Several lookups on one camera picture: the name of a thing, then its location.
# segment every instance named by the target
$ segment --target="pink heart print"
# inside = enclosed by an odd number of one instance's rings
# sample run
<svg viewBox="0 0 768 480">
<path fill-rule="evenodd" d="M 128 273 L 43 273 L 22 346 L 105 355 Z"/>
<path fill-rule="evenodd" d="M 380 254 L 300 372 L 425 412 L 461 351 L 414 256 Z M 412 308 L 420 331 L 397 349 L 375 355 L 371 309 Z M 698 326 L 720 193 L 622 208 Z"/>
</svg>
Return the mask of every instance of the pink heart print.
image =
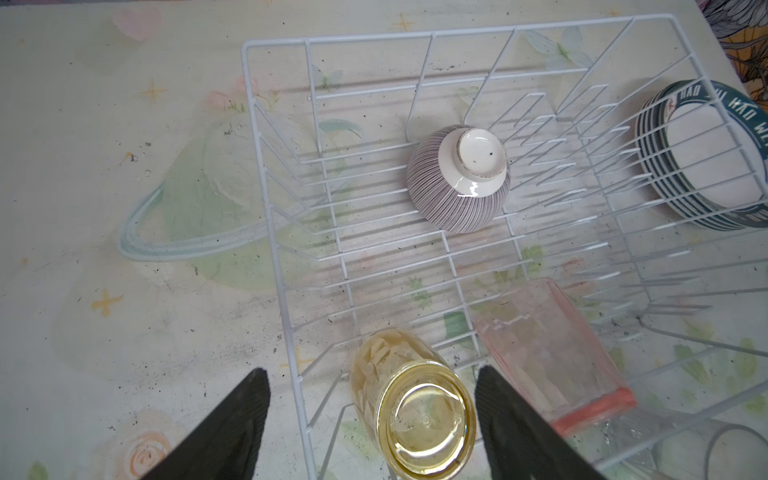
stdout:
<svg viewBox="0 0 768 480">
<path fill-rule="evenodd" d="M 160 10 L 152 5 L 139 7 L 135 12 L 127 7 L 120 7 L 112 14 L 112 23 L 118 30 L 136 41 L 153 37 L 162 22 Z"/>
</svg>

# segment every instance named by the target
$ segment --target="dish rack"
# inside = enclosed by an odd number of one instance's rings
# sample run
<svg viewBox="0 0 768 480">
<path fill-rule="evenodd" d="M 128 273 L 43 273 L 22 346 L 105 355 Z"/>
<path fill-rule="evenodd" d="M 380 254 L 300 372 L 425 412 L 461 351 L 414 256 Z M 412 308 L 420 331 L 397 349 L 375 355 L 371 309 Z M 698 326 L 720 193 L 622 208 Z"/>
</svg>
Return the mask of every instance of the dish rack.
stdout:
<svg viewBox="0 0 768 480">
<path fill-rule="evenodd" d="M 598 449 L 597 468 L 702 419 L 740 419 L 733 408 L 768 390 L 768 232 L 696 227 L 665 207 L 639 167 L 634 120 L 672 81 L 690 80 L 673 94 L 702 81 L 720 126 L 732 128 L 673 16 L 252 40 L 242 60 L 310 479 L 326 475 L 334 453 L 355 472 L 368 468 L 334 450 L 355 418 L 346 375 L 361 339 L 411 329 L 471 384 L 492 362 L 472 330 L 475 312 L 538 276 L 558 281 L 606 347 L 621 349 L 614 361 L 641 403 L 648 385 L 674 401 L 675 385 L 696 380 L 686 372 L 715 356 L 756 364 L 748 380 L 734 374 L 735 389 L 716 387 L 710 369 L 691 384 L 695 406 L 681 408 L 692 415 L 622 452 Z M 257 90 L 269 81 L 290 114 Z M 288 119 L 311 124 L 311 151 L 285 130 Z M 404 178 L 419 140 L 456 123 L 494 131 L 513 178 L 502 213 L 463 235 L 426 223 Z M 297 348 L 314 360 L 300 363 Z M 370 461 L 381 476 L 383 459 Z"/>
</svg>

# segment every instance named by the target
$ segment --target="yellow cross print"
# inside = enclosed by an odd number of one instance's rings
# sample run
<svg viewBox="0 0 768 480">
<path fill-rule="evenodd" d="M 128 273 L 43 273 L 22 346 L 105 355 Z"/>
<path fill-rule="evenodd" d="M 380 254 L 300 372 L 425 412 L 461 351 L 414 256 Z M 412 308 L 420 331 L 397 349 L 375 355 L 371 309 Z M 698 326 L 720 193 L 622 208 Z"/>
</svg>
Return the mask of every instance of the yellow cross print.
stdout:
<svg viewBox="0 0 768 480">
<path fill-rule="evenodd" d="M 97 302 L 93 302 L 91 304 L 91 308 L 93 310 L 101 309 L 101 316 L 103 316 L 104 318 L 107 318 L 109 316 L 109 314 L 110 314 L 109 304 L 110 303 L 118 302 L 122 298 L 123 298 L 122 295 L 116 296 L 115 298 L 109 298 L 109 292 L 107 291 L 107 289 L 103 289 L 101 291 L 101 300 L 99 300 Z"/>
<path fill-rule="evenodd" d="M 309 365 L 310 363 L 314 362 L 315 359 L 301 360 L 301 355 L 299 354 L 299 347 L 296 347 L 295 351 L 296 351 L 296 365 L 299 367 L 299 374 L 300 374 L 301 370 L 302 370 L 301 365 L 305 365 L 305 364 Z M 288 368 L 288 364 L 287 363 L 281 363 L 280 364 L 280 368 L 283 368 L 283 367 Z"/>
<path fill-rule="evenodd" d="M 164 91 L 168 91 L 167 88 L 155 88 L 154 87 L 154 78 L 149 81 L 149 88 L 144 91 L 140 91 L 139 94 L 141 95 L 147 95 L 149 98 L 152 99 L 152 104 L 154 104 L 154 101 L 157 100 L 157 94 L 163 93 Z"/>
<path fill-rule="evenodd" d="M 398 28 L 402 28 L 403 31 L 410 31 L 409 30 L 410 25 L 413 25 L 413 24 L 415 24 L 415 22 L 406 22 L 406 16 L 403 15 L 402 12 L 400 12 L 400 21 L 397 23 L 393 23 L 392 25 Z"/>
</svg>

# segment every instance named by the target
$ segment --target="yellow glass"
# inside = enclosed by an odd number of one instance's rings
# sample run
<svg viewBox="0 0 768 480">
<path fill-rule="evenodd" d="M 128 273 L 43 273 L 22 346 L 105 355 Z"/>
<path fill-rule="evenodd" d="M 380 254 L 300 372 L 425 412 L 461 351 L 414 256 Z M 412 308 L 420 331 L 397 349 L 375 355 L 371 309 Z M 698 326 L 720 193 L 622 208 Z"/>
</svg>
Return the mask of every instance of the yellow glass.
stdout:
<svg viewBox="0 0 768 480">
<path fill-rule="evenodd" d="M 403 478 L 445 480 L 475 446 L 469 391 L 429 345 L 387 329 L 360 347 L 349 372 L 357 415 Z"/>
</svg>

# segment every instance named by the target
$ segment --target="wire basket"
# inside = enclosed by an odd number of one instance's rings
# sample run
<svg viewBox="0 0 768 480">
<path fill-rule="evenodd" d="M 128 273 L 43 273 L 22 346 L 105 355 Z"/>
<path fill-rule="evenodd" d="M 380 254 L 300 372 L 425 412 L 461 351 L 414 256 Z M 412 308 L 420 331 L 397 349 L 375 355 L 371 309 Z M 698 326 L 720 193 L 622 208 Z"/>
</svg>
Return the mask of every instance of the wire basket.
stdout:
<svg viewBox="0 0 768 480">
<path fill-rule="evenodd" d="M 247 41 L 242 58 L 309 478 L 332 463 L 386 474 L 372 444 L 368 459 L 334 449 L 352 435 L 341 425 L 355 418 L 346 376 L 361 339 L 411 329 L 473 388 L 491 362 L 474 315 L 540 276 L 564 288 L 641 402 L 693 413 L 621 452 L 582 452 L 598 468 L 714 415 L 754 422 L 759 406 L 734 407 L 768 389 L 768 231 L 697 226 L 719 212 L 680 217 L 639 166 L 634 122 L 673 81 L 688 82 L 666 98 L 702 81 L 733 133 L 674 17 Z M 268 84 L 289 113 L 257 90 Z M 423 220 L 404 178 L 418 141 L 460 122 L 505 142 L 512 176 L 502 214 L 462 235 Z M 470 470 L 486 468 L 481 445 Z"/>
</svg>

